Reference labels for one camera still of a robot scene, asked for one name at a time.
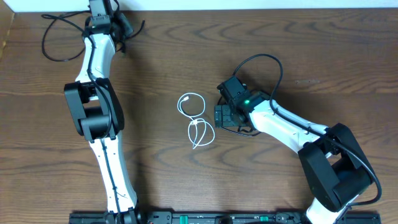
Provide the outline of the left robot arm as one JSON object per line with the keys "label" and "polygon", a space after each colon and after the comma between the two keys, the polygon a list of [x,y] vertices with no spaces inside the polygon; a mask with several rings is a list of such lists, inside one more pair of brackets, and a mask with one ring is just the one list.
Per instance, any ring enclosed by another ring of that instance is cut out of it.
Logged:
{"label": "left robot arm", "polygon": [[108,202],[104,213],[73,212],[69,222],[145,223],[123,155],[123,109],[109,80],[116,46],[133,28],[110,1],[90,0],[89,8],[91,16],[82,31],[83,65],[75,81],[65,85],[64,95],[78,134],[97,158]]}

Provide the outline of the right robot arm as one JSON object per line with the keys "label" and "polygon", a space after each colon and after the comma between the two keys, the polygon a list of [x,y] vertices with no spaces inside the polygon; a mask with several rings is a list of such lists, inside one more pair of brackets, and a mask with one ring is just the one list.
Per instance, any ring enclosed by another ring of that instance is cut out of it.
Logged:
{"label": "right robot arm", "polygon": [[242,136],[268,134],[298,155],[314,196],[305,212],[309,223],[337,223],[374,182],[373,168],[347,126],[307,121],[236,77],[217,89],[225,103],[215,106],[216,127]]}

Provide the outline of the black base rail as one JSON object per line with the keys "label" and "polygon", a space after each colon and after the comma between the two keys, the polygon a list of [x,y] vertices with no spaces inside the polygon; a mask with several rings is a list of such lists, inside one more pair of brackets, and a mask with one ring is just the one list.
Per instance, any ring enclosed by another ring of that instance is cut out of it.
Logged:
{"label": "black base rail", "polygon": [[[133,213],[122,215],[122,221],[117,222],[111,213],[71,213],[69,224],[90,223],[145,223],[145,224],[227,224],[227,223],[310,223],[302,212],[273,213],[176,213],[169,211],[150,212],[144,218],[133,221]],[[335,223],[342,224],[381,224],[378,213],[347,213]]]}

